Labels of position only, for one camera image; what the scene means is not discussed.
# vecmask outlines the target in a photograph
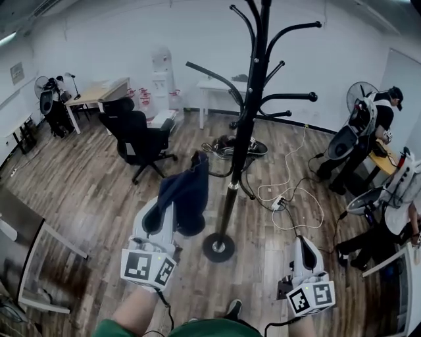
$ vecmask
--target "person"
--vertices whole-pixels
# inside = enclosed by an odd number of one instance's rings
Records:
[[[93,333],[93,337],[132,337],[143,336],[151,323],[157,293],[151,293],[139,286],[123,301],[111,319],[101,321]],[[242,321],[242,303],[239,299],[231,302],[228,312],[221,319],[192,319],[188,323],[176,327],[168,337],[259,337],[258,330]],[[289,325],[290,337],[316,337],[311,316]]]
[[[320,165],[320,168],[317,170],[317,175],[321,179],[329,179],[332,175],[332,170],[338,167],[340,164],[344,163],[347,159],[347,163],[343,167],[342,171],[338,174],[335,180],[329,185],[329,189],[333,192],[344,195],[346,192],[343,183],[348,177],[354,172],[354,170],[365,160],[367,155],[373,149],[376,139],[383,141],[385,144],[389,143],[389,138],[385,136],[385,131],[389,130],[390,125],[393,121],[393,109],[391,107],[381,105],[381,101],[387,100],[390,102],[392,107],[397,107],[399,111],[402,110],[402,101],[403,94],[402,91],[393,87],[385,92],[377,93],[374,97],[374,103],[377,107],[377,118],[376,118],[376,128],[371,135],[361,136],[359,138],[359,143],[354,147],[354,150],[346,156],[345,158],[339,160],[327,160],[326,162]]]
[[[58,76],[57,79],[49,79],[49,81],[55,81],[56,89],[53,90],[53,106],[51,107],[51,111],[45,115],[45,119],[50,125],[51,130],[60,138],[64,138],[65,136],[65,133],[61,130],[60,126],[64,126],[69,134],[74,130],[73,125],[67,117],[60,97],[62,93],[66,91],[62,79],[62,76]]]
[[[405,229],[405,226],[412,228],[411,242],[412,246],[419,248],[418,239],[420,237],[419,220],[421,220],[421,192],[418,193],[416,199],[411,204],[406,206],[404,217],[394,217],[393,220],[387,218],[386,212],[382,212],[382,220],[379,224],[375,224],[367,232],[356,236],[350,240],[341,242],[336,245],[336,252],[339,259],[339,264],[346,267],[348,263],[348,255],[358,249],[361,249],[357,258],[351,261],[351,266],[361,271],[367,269],[367,263],[372,258],[376,249],[381,249],[388,242],[399,242],[400,233]]]

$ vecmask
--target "white cable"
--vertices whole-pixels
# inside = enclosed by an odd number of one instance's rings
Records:
[[[275,200],[275,199],[277,199],[278,197],[282,197],[287,191],[289,191],[289,190],[302,190],[302,191],[304,191],[305,193],[307,193],[307,194],[309,194],[314,200],[316,200],[316,202],[317,202],[317,206],[319,206],[319,208],[320,208],[320,211],[322,212],[322,220],[320,221],[320,224],[318,225],[318,226],[308,226],[308,225],[306,225],[306,224],[298,224],[297,226],[292,226],[291,228],[282,228],[282,227],[280,227],[280,226],[278,226],[277,224],[276,224],[276,222],[275,222],[275,220],[274,220],[274,213],[275,213],[275,211],[273,211],[272,212],[272,222],[273,222],[273,224],[274,224],[274,226],[276,227],[276,228],[279,228],[280,230],[291,230],[291,229],[294,229],[294,228],[297,228],[297,227],[307,227],[307,228],[320,228],[321,226],[322,226],[322,223],[323,223],[323,220],[324,220],[324,212],[323,212],[323,208],[322,208],[322,206],[320,206],[320,203],[318,202],[318,200],[316,199],[316,197],[314,196],[314,195],[312,195],[309,191],[307,191],[307,190],[305,190],[304,188],[300,188],[300,187],[290,187],[290,188],[287,188],[285,191],[283,191],[281,194],[278,194],[276,197],[273,197],[272,199],[263,199],[261,196],[260,196],[260,189],[262,188],[262,187],[272,187],[272,186],[283,186],[283,185],[286,185],[286,184],[288,184],[289,183],[289,181],[291,180],[291,170],[289,169],[289,166],[288,166],[288,160],[287,160],[287,158],[288,158],[288,156],[290,156],[291,154],[293,154],[293,153],[295,153],[295,152],[297,152],[298,150],[300,150],[303,146],[304,146],[304,142],[305,142],[305,131],[306,131],[306,129],[307,129],[307,125],[304,127],[304,133],[303,133],[303,141],[301,142],[301,145],[297,148],[297,149],[295,149],[295,150],[293,150],[293,151],[291,151],[291,152],[289,152],[286,156],[285,156],[285,164],[286,164],[286,167],[287,167],[287,170],[288,170],[288,180],[286,181],[286,182],[283,182],[283,183],[281,183],[281,184],[269,184],[269,185],[261,185],[261,186],[259,186],[259,188],[257,189],[257,196],[259,197],[259,199],[261,200],[261,201],[272,201],[272,200]]]

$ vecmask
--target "green shirt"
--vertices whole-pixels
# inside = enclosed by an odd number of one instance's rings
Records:
[[[134,337],[130,331],[110,319],[99,323],[92,337]],[[260,334],[241,323],[228,319],[204,319],[185,323],[175,328],[168,337],[261,337]]]

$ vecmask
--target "black cap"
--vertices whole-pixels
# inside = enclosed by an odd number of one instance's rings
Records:
[[[402,102],[403,102],[402,91],[398,87],[393,87],[389,89],[389,95],[392,99],[397,98],[399,100],[399,104],[397,105],[397,108],[399,109],[399,111],[402,111]]]

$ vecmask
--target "power strip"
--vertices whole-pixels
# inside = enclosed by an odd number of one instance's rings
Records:
[[[282,201],[285,200],[285,198],[282,195],[278,195],[278,197],[273,202],[272,206],[270,207],[273,211],[277,211],[281,207]]]

